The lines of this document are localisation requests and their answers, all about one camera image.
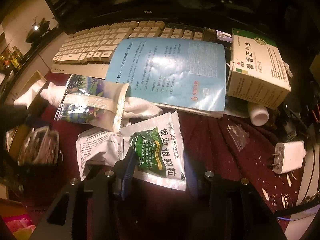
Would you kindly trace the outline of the white pill bottle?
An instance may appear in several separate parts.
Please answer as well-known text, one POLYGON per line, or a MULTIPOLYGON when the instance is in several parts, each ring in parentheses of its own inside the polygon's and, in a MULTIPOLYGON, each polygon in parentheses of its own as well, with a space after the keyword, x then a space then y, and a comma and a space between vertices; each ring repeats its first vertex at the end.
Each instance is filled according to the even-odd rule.
POLYGON ((263 105, 248 102, 248 114, 254 126, 263 126, 269 120, 268 110, 263 105))

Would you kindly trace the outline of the white keyboard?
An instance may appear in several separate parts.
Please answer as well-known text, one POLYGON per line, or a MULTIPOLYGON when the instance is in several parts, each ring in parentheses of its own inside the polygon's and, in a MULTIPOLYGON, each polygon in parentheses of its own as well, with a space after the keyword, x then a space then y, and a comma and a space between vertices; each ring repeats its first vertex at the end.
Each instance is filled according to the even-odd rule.
POLYGON ((65 39, 52 58, 52 73, 103 79, 120 42, 127 38, 204 40, 205 29, 161 20, 116 22, 77 31, 65 39))

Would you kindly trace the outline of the light blue booklet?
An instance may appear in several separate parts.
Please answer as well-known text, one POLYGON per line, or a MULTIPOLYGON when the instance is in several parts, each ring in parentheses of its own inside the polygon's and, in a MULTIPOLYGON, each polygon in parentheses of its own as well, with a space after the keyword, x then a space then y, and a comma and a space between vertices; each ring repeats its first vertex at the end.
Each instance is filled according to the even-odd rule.
POLYGON ((226 100, 223 45, 182 38, 129 38, 117 46, 106 81, 159 107, 221 118, 226 100))

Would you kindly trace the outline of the cardboard box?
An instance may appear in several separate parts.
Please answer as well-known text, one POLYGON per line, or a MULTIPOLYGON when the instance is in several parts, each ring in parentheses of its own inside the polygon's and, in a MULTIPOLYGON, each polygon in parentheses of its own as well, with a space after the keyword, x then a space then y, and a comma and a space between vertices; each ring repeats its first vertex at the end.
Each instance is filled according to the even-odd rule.
MULTIPOLYGON (((40 96, 40 92, 46 83, 46 78, 38 70, 36 70, 36 72, 30 77, 30 79, 22 88, 19 97, 14 101, 14 105, 26 106, 28 112, 32 116, 40 115, 41 108, 44 105, 44 101, 40 96)), ((5 148, 15 162, 18 162, 18 156, 20 154, 23 142, 30 132, 31 126, 22 124, 14 127, 6 133, 5 148)))

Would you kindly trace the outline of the white text sachet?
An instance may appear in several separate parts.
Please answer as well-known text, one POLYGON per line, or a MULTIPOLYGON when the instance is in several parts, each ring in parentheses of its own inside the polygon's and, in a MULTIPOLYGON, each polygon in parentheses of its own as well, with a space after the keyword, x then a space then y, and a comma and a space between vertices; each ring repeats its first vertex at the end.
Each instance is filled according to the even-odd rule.
POLYGON ((128 149, 129 143, 119 133, 98 127, 80 133, 76 140, 80 179, 83 181, 88 176, 90 165, 113 167, 125 159, 128 149))

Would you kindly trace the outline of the black TCL monitor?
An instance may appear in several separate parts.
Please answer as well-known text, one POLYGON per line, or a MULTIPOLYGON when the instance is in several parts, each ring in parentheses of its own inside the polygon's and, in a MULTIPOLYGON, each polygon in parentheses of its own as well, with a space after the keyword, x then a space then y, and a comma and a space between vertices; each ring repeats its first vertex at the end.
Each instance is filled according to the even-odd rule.
POLYGON ((256 30, 319 46, 319 0, 46 0, 67 29, 130 19, 256 30))

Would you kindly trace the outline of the white usb charger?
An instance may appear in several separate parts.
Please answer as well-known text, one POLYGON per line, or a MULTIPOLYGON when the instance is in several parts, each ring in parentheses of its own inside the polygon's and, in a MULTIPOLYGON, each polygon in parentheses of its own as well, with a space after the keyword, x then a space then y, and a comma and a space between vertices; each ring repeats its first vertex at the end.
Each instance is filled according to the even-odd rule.
POLYGON ((275 147, 272 170, 284 174, 302 167, 306 155, 304 141, 278 142, 275 147))

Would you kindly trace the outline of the small clear zip bag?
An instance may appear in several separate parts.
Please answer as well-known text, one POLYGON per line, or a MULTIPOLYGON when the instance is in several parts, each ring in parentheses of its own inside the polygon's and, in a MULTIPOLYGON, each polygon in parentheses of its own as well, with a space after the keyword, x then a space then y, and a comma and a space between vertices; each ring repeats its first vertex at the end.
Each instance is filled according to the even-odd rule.
POLYGON ((228 125, 227 131, 230 134, 238 151, 242 151, 249 143, 249 134, 243 129, 240 124, 228 125))

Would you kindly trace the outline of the white green medicine box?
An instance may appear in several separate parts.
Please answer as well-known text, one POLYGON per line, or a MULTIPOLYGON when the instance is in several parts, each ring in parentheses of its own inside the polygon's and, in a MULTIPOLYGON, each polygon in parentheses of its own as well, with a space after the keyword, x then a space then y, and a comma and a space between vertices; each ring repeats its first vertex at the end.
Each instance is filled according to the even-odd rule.
POLYGON ((276 109, 289 92, 289 78, 276 43, 234 28, 227 95, 276 109))

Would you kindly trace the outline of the cooking oil bottle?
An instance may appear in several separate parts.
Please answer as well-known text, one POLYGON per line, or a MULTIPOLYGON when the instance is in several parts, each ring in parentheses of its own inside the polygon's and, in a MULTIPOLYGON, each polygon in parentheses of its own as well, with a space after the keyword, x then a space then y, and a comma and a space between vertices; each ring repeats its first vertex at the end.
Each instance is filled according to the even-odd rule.
POLYGON ((21 69, 24 56, 16 46, 12 46, 12 53, 10 56, 10 61, 12 62, 12 64, 17 69, 21 69))

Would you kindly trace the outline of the white towel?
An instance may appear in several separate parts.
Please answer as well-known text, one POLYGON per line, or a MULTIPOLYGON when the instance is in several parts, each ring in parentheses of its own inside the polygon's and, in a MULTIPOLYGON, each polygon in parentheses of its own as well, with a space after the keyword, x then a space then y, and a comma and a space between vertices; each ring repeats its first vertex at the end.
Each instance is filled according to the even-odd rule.
MULTIPOLYGON (((47 89, 40 92, 40 96, 47 100, 52 106, 59 107, 59 104, 63 98, 65 86, 55 85, 50 82, 47 89)), ((142 118, 150 119, 159 116, 163 113, 163 110, 153 103, 141 98, 135 98, 127 96, 125 98, 124 105, 124 118, 142 118)))

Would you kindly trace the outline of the black wok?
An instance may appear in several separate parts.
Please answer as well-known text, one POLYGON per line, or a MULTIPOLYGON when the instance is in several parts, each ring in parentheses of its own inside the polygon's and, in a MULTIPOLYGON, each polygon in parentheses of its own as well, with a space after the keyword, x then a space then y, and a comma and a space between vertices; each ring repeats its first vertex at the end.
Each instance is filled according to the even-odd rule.
POLYGON ((41 38, 49 30, 50 21, 43 18, 40 22, 34 22, 29 30, 25 42, 32 44, 41 38))

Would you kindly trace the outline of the green white granule sachet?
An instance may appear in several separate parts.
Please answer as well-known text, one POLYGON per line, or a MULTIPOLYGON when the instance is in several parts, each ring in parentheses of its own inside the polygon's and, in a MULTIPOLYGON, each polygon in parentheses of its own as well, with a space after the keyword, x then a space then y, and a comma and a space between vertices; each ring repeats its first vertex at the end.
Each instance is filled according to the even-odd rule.
POLYGON ((185 191, 184 145, 178 113, 165 113, 120 129, 124 153, 138 156, 133 176, 173 190, 185 191))

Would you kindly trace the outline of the colourful floral snack pouch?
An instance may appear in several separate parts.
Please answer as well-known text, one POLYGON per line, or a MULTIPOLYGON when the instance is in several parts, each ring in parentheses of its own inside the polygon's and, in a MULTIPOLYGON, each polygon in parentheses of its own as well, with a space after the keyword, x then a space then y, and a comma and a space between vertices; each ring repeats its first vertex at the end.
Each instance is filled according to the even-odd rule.
POLYGON ((54 119, 88 124, 118 133, 128 88, 128 83, 72 74, 54 119))

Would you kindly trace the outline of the dark red cloth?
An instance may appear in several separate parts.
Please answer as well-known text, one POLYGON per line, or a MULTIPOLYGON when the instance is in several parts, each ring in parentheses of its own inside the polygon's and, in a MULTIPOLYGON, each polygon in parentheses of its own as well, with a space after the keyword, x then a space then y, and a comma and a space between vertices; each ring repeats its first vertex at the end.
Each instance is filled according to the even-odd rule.
MULTIPOLYGON (((227 125, 236 122, 236 118, 224 116, 216 119, 181 112, 179 119, 189 157, 222 178, 233 181, 248 179, 265 202, 260 183, 279 182, 267 168, 274 152, 271 133, 248 126, 249 144, 238 152, 227 132, 227 125)), ((189 191, 171 190, 134 179, 129 199, 114 202, 113 207, 118 239, 196 239, 192 229, 198 208, 189 191)), ((87 211, 92 210, 93 202, 88 201, 87 211)), ((87 220, 86 239, 91 238, 90 218, 87 220)))

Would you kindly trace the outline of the white foam block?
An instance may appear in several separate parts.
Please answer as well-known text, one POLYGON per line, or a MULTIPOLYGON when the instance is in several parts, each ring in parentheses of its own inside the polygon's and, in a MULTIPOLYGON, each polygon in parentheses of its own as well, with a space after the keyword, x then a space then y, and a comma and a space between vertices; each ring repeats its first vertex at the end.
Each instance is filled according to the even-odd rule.
POLYGON ((29 108, 32 101, 37 96, 38 92, 41 90, 41 88, 45 85, 45 82, 43 80, 38 80, 35 83, 32 84, 32 86, 19 98, 17 98, 14 101, 15 106, 26 106, 29 108))

